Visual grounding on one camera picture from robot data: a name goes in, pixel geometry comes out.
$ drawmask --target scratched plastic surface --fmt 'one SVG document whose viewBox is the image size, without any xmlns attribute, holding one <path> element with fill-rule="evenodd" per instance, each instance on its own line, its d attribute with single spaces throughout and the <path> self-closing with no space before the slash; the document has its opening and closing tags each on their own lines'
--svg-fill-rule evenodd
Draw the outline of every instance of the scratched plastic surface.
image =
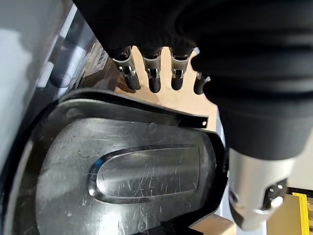
<svg viewBox="0 0 313 235">
<path fill-rule="evenodd" d="M 37 183 L 40 234 L 135 234 L 197 210 L 215 158 L 197 130 L 80 119 L 49 148 Z"/>
</svg>

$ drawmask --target yellow object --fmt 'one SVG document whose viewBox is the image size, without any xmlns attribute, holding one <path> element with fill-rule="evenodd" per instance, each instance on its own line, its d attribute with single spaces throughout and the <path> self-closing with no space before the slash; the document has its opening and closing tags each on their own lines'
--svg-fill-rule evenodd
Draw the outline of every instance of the yellow object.
<svg viewBox="0 0 313 235">
<path fill-rule="evenodd" d="M 293 196 L 299 197 L 300 218 L 301 218 L 301 234 L 302 235 L 310 235 L 307 196 L 305 194 L 296 193 L 296 192 L 293 192 L 292 194 L 293 194 Z"/>
</svg>

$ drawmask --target black rubber cap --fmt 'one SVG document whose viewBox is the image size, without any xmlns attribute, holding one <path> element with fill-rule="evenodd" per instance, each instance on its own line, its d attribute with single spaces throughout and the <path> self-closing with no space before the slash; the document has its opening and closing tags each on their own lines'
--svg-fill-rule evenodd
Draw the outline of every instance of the black rubber cap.
<svg viewBox="0 0 313 235">
<path fill-rule="evenodd" d="M 151 92 L 158 93 L 161 89 L 161 79 L 149 78 L 149 88 Z"/>
<path fill-rule="evenodd" d="M 182 87 L 183 78 L 172 78 L 172 88 L 175 91 L 178 91 Z"/>
<path fill-rule="evenodd" d="M 140 90 L 140 84 L 137 76 L 125 77 L 126 85 L 132 90 Z"/>
<path fill-rule="evenodd" d="M 199 80 L 196 78 L 195 84 L 194 84 L 194 92 L 196 94 L 203 94 L 203 87 L 205 83 L 206 83 L 206 80 L 204 79 Z"/>
</svg>

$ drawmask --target wooden board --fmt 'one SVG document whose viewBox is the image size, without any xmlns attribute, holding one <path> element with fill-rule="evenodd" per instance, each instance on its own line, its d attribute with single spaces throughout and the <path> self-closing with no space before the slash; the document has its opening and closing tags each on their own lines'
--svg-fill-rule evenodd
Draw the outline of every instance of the wooden board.
<svg viewBox="0 0 313 235">
<path fill-rule="evenodd" d="M 203 233 L 203 235 L 236 235 L 234 222 L 212 214 L 197 221 L 191 226 L 192 229 Z"/>
<path fill-rule="evenodd" d="M 169 49 L 164 47 L 161 54 L 161 90 L 154 94 L 149 90 L 148 76 L 144 69 L 139 50 L 136 47 L 133 47 L 132 52 L 141 89 L 133 93 L 125 87 L 123 81 L 119 81 L 119 84 L 115 88 L 116 93 L 128 95 L 190 114 L 209 116 L 208 129 L 212 131 L 216 130 L 217 107 L 208 101 L 205 95 L 194 94 L 193 86 L 197 73 L 192 69 L 190 62 L 184 76 L 182 89 L 174 91 L 171 87 L 171 55 Z"/>
</svg>

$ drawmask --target white wall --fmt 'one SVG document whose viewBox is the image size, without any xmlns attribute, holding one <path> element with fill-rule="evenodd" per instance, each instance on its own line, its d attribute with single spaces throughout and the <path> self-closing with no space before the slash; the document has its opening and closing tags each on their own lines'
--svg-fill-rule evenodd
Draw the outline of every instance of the white wall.
<svg viewBox="0 0 313 235">
<path fill-rule="evenodd" d="M 293 168 L 288 185 L 313 190 L 313 131 Z"/>
</svg>

